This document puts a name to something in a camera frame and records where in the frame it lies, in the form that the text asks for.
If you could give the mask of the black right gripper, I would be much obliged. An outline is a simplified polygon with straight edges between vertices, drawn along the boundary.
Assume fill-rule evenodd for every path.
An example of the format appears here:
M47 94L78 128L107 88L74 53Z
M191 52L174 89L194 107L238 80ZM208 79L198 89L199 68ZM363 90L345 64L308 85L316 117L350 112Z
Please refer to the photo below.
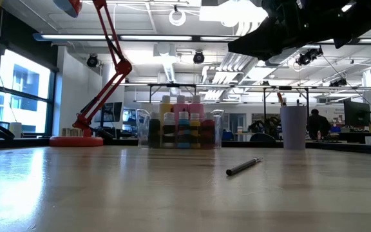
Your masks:
M259 27L228 43L228 51L266 61L282 51L341 36L348 1L263 1L268 16Z

